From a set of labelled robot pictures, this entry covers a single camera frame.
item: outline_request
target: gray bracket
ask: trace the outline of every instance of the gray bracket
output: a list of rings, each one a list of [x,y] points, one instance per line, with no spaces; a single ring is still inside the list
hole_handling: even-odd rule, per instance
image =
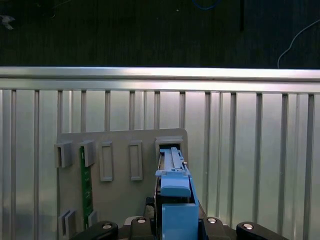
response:
[[[56,168],[66,168],[72,165],[71,142],[57,143],[54,145],[54,157]]]
[[[76,232],[84,230],[80,146],[84,146],[91,172],[94,211],[89,216],[90,224],[110,220],[122,226],[126,218],[144,214],[146,197],[155,192],[161,144],[180,144],[188,160],[187,132],[181,128],[62,133],[57,141],[71,144],[72,164],[57,169],[59,212],[75,210],[71,217],[75,220],[68,222],[69,232],[73,223]]]
[[[76,212],[68,210],[58,217],[60,239],[70,239],[76,234]]]
[[[79,148],[84,147],[84,165],[89,167],[95,163],[95,145],[94,141],[86,140],[79,144]]]

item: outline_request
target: blue plastic part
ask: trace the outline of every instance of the blue plastic part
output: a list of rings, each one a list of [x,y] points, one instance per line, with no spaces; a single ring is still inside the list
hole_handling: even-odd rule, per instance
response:
[[[191,196],[189,176],[185,172],[173,171],[161,176],[161,196],[185,197]]]
[[[176,147],[160,149],[164,154],[164,168],[156,171],[155,175],[161,177],[160,194],[166,197],[191,196],[189,171],[183,165],[184,158]]]
[[[199,202],[191,176],[194,203],[162,204],[162,240],[197,240]]]

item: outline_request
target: blue cable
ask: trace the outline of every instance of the blue cable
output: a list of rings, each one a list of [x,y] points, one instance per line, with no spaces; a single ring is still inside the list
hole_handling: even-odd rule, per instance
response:
[[[193,2],[193,4],[194,4],[198,9],[201,9],[201,10],[210,10],[210,9],[215,8],[215,7],[221,2],[221,0],[217,0],[213,5],[208,6],[208,7],[200,6],[198,3],[196,3],[196,0],[192,0],[192,2]]]

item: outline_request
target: silver screw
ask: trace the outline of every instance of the silver screw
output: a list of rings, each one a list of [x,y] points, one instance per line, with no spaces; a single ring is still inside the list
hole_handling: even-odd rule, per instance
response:
[[[248,229],[248,230],[254,229],[254,226],[252,226],[251,224],[248,224],[248,223],[243,224],[243,227],[244,227],[245,229]]]
[[[208,218],[207,221],[211,224],[215,224],[217,222],[214,218]]]
[[[140,223],[140,224],[144,224],[145,222],[146,222],[146,220],[144,220],[143,218],[138,220],[138,223]]]
[[[112,226],[110,225],[110,224],[105,224],[105,225],[103,225],[103,229],[110,229]]]

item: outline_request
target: white cable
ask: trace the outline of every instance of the white cable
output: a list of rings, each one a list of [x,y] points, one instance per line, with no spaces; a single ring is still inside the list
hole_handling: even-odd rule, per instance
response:
[[[277,63],[278,68],[279,68],[279,64],[280,64],[281,58],[282,58],[287,52],[290,51],[290,49],[292,48],[292,45],[294,44],[294,42],[295,42],[295,40],[297,39],[297,37],[298,37],[300,34],[302,34],[305,30],[307,30],[308,28],[311,28],[313,25],[316,25],[316,24],[319,23],[319,22],[320,22],[320,19],[318,19],[317,21],[311,23],[309,26],[306,26],[306,27],[305,27],[304,29],[302,29],[297,35],[295,35],[295,37],[293,38],[293,40],[292,40],[289,48],[288,48],[287,50],[285,50],[285,51],[280,55],[280,57],[278,58],[278,63]]]
[[[61,2],[61,3],[57,4],[57,5],[55,5],[55,6],[53,7],[53,9],[56,9],[57,7],[60,7],[61,5],[66,4],[66,3],[68,3],[68,2],[71,2],[71,1],[72,1],[72,0],[66,0],[66,1],[64,1],[64,2]]]

